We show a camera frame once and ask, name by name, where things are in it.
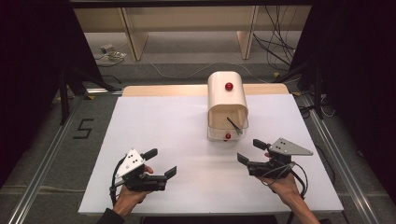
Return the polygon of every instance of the red knob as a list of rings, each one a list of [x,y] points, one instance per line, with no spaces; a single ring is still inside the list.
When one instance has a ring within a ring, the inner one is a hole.
[[[233,83],[227,82],[227,83],[225,84],[225,90],[226,90],[226,91],[231,91],[232,89],[233,89]]]

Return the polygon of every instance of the cable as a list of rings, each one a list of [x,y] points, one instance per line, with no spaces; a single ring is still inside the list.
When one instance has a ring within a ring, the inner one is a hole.
[[[180,79],[185,79],[185,78],[190,78],[190,77],[193,77],[193,76],[195,76],[196,74],[198,74],[199,72],[202,72],[202,71],[204,71],[204,70],[206,70],[207,68],[209,68],[209,67],[211,67],[211,66],[213,66],[213,65],[215,65],[215,64],[222,64],[222,63],[211,63],[210,65],[207,65],[207,66],[205,66],[205,67],[203,67],[203,68],[201,68],[201,69],[199,69],[198,71],[196,71],[196,72],[194,72],[194,73],[192,73],[192,74],[190,74],[190,75],[188,75],[188,76],[186,76],[186,77],[172,77],[172,76],[167,76],[167,75],[164,75],[144,54],[143,54],[143,58],[144,59],[146,59],[146,61],[147,62],[149,62],[149,64],[151,64],[151,66],[153,66],[154,67],[154,69],[157,71],[157,73],[161,76],[161,77],[169,77],[169,78],[180,78]],[[260,78],[258,78],[258,77],[256,77],[256,76],[254,76],[253,74],[251,74],[249,71],[248,71],[248,69],[246,68],[246,67],[244,67],[244,66],[242,66],[242,65],[240,65],[240,64],[236,64],[236,63],[223,63],[223,64],[230,64],[230,65],[234,65],[234,66],[238,66],[238,67],[241,67],[241,68],[243,68],[251,77],[254,77],[254,78],[256,78],[257,80],[259,80],[260,82],[263,82],[263,83],[268,83],[267,81],[264,81],[264,80],[262,80],[262,79],[260,79]]]
[[[291,83],[291,82],[295,82],[295,81],[298,81],[298,80],[300,80],[301,78],[300,77],[297,77],[296,79],[294,79],[294,80],[290,80],[290,81],[287,81],[287,82],[283,82],[284,84],[289,84],[289,83]]]
[[[300,195],[301,197],[304,199],[304,196],[306,194],[306,192],[308,191],[308,176],[306,175],[305,170],[303,169],[303,167],[301,165],[299,165],[298,163],[295,163],[298,167],[300,167],[300,169],[303,171],[304,176],[305,176],[305,184],[304,181],[293,171],[291,171],[291,173],[294,175],[294,177],[296,177],[296,179],[300,182],[300,184],[303,186],[303,190],[301,191]]]
[[[295,17],[296,14],[297,14],[297,8],[298,8],[298,6],[295,6],[293,16],[291,17],[291,22],[289,23],[288,31],[286,32],[286,35],[285,35],[285,40],[286,40],[286,42],[288,42],[289,30],[290,30],[290,27],[291,27],[291,23],[294,21],[294,17]]]
[[[119,60],[119,61],[116,62],[116,63],[113,63],[113,64],[111,64],[111,65],[101,65],[101,64],[98,64],[98,65],[97,65],[98,67],[112,67],[112,66],[114,66],[114,65],[117,65],[117,64],[119,64],[119,63],[122,63],[122,62],[125,60],[123,57],[114,56],[114,55],[111,55],[111,54],[108,54],[108,53],[102,55],[102,57],[100,57],[100,58],[95,58],[95,60],[98,61],[98,60],[101,60],[101,59],[103,59],[103,58],[105,58],[105,57],[107,57],[107,58],[109,58],[109,59],[113,59],[113,60],[114,60],[114,59],[117,59],[117,60]]]
[[[275,168],[274,170],[268,171],[267,173],[263,174],[262,177],[265,177],[266,175],[269,175],[272,172],[275,172],[275,171],[280,170],[282,168],[284,168],[283,171],[276,178],[274,178],[274,182],[271,182],[270,184],[267,184],[264,181],[262,181],[262,184],[264,184],[264,186],[267,186],[267,187],[273,185],[286,171],[291,169],[289,164],[283,165],[283,166]]]
[[[294,213],[293,213],[293,212],[290,212],[288,221],[287,221],[286,223],[287,223],[287,224],[290,224],[290,223],[293,221],[293,219],[294,219]]]
[[[122,84],[122,82],[118,78],[116,78],[114,76],[102,76],[102,77],[113,77],[114,79],[116,79],[119,82],[119,84]]]
[[[268,53],[274,55],[276,58],[278,58],[280,61],[282,61],[282,63],[285,63],[285,64],[287,64],[287,65],[290,65],[290,63],[286,62],[285,60],[283,60],[282,58],[280,58],[279,56],[277,56],[275,53],[273,53],[273,52],[269,49],[269,45],[272,43],[271,41],[267,41],[267,42],[268,42],[268,47],[265,47],[264,44],[262,44],[262,43],[260,42],[260,40],[258,39],[258,37],[256,36],[256,34],[253,34],[253,36],[256,38],[256,40],[257,40],[257,42],[259,43],[259,45],[260,45],[263,49],[265,49]]]
[[[269,10],[268,10],[268,7],[267,6],[265,6],[265,10],[266,10],[266,12],[267,12],[267,14],[268,14],[268,16],[269,16],[269,18],[270,18],[270,20],[271,20],[271,23],[273,24],[273,26],[274,26],[274,30],[273,30],[273,35],[271,36],[271,42],[272,42],[272,39],[273,39],[273,37],[275,36],[281,43],[282,43],[282,49],[283,49],[283,51],[285,52],[285,56],[287,57],[287,59],[288,59],[288,61],[289,61],[289,64],[290,64],[290,59],[289,59],[289,57],[288,57],[288,53],[290,54],[290,52],[289,52],[289,50],[288,49],[285,49],[285,41],[283,40],[283,38],[282,38],[282,35],[281,35],[281,33],[280,33],[280,23],[279,23],[279,11],[280,11],[280,7],[279,6],[276,6],[276,21],[274,21],[273,20],[273,18],[272,18],[272,16],[271,16],[271,14],[270,14],[270,12],[269,12]]]
[[[320,100],[320,104],[323,103],[323,101],[324,101],[325,98],[326,98],[326,97],[323,97],[323,98]],[[323,113],[326,117],[328,117],[328,118],[331,118],[331,117],[334,116],[334,114],[335,114],[335,109],[332,111],[331,114],[327,114],[326,112],[324,112],[323,106],[321,106],[320,109],[321,109],[322,113]]]
[[[116,166],[116,169],[114,169],[114,173],[113,176],[111,178],[111,187],[110,187],[110,198],[111,198],[111,202],[113,202],[113,206],[116,204],[117,202],[117,195],[116,195],[116,191],[117,191],[117,187],[116,186],[116,173],[119,170],[120,166],[122,165],[122,163],[124,162],[125,157],[122,158],[119,163]]]
[[[308,119],[311,116],[309,111],[311,109],[315,108],[313,105],[309,105],[309,106],[301,106],[301,105],[299,105],[298,107],[300,108],[300,113],[301,113],[301,116],[303,117],[303,119]]]
[[[277,43],[274,43],[274,42],[270,42],[270,41],[268,41],[268,40],[261,39],[261,38],[259,38],[258,36],[256,36],[256,34],[253,34],[253,35],[254,35],[254,37],[255,37],[256,39],[260,40],[261,42],[271,43],[271,44],[273,44],[273,45],[277,45],[277,46],[280,46],[280,47],[283,46],[283,45],[281,45],[281,44],[277,44]],[[288,49],[295,49],[294,47],[292,47],[292,46],[290,46],[290,45],[285,45],[285,47],[288,48]]]

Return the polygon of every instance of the white table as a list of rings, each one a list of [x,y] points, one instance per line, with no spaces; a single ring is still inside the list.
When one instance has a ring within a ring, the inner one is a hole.
[[[79,212],[101,214],[112,207],[108,188],[118,161],[134,147],[144,153],[158,148],[146,164],[155,175],[177,166],[165,191],[153,192],[133,211],[136,216],[265,215],[288,212],[271,190],[236,160],[236,153],[251,161],[267,161],[252,145],[258,138],[274,143],[284,137],[314,152],[295,156],[308,175],[305,201],[313,211],[343,210],[318,156],[297,105],[290,94],[247,95],[247,135],[237,142],[210,142],[206,96],[121,97],[84,194]],[[301,178],[303,173],[293,169]]]

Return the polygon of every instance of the floor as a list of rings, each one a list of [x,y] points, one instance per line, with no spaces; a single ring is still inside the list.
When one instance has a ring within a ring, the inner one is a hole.
[[[287,36],[288,44],[295,47],[300,34],[288,32],[282,35]],[[269,40],[271,33],[258,32],[257,36]],[[116,51],[126,53],[124,61],[114,66],[110,65],[117,61],[105,58],[97,60],[104,80],[121,87],[205,83],[206,74],[217,69],[237,70],[249,82],[270,82],[276,75],[285,74],[281,69],[287,68],[256,41],[252,44],[249,59],[242,60],[234,32],[151,33],[140,62],[131,60],[124,34],[86,34],[86,37],[95,58],[102,56],[99,48],[109,43]],[[274,46],[271,50],[287,60],[282,48]],[[268,66],[269,63],[278,69]],[[287,81],[290,91],[298,91],[296,79],[298,77]],[[86,86],[96,88],[91,83],[86,83]],[[73,120],[70,120],[65,129],[59,125],[61,107],[55,96],[48,118],[37,133],[31,149],[23,154],[0,190],[0,223],[7,223],[15,214],[14,211],[20,211],[19,223],[92,223],[97,219],[78,214],[78,205],[111,120],[111,108],[114,108],[119,96],[103,93],[81,99],[73,98],[72,92],[69,94],[71,110],[74,111]],[[295,97],[297,105],[312,105],[310,92],[302,94]],[[358,148],[347,128],[336,112],[331,116],[331,106],[323,106],[322,109],[328,115],[324,116],[324,120],[318,121],[312,111],[302,116],[306,117],[304,120],[307,129],[318,150],[322,152],[320,156],[323,164],[345,211],[316,215],[330,218],[332,223],[396,223],[395,204],[376,180],[364,157],[357,153]],[[81,132],[83,120],[85,124],[91,124],[90,127],[94,130],[85,140],[78,139],[85,134]],[[344,163],[340,164],[337,160],[337,151]],[[43,161],[48,162],[48,169],[43,169]],[[40,179],[36,174],[41,175],[41,181],[32,181]],[[350,180],[356,183],[352,185],[353,188],[348,184]],[[34,188],[37,190],[34,200],[28,204],[21,203],[26,190]],[[358,204],[360,199],[366,200],[367,205]],[[288,216],[289,214],[276,214],[278,223],[286,223]],[[137,217],[129,217],[127,220],[128,223],[138,221]]]

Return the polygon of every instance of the human hand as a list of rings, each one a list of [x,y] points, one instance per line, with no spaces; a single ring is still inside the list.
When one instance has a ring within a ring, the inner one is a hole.
[[[302,223],[319,223],[301,197],[292,174],[288,174],[285,178],[277,180],[261,176],[256,177],[260,179],[260,181],[265,182],[268,187],[279,196],[282,203],[287,205]]]
[[[145,172],[153,174],[154,171],[151,167],[145,165]],[[129,191],[125,185],[122,185],[119,198],[113,207],[113,211],[122,217],[126,217],[131,214],[132,210],[138,203],[142,203],[148,194],[152,191]]]

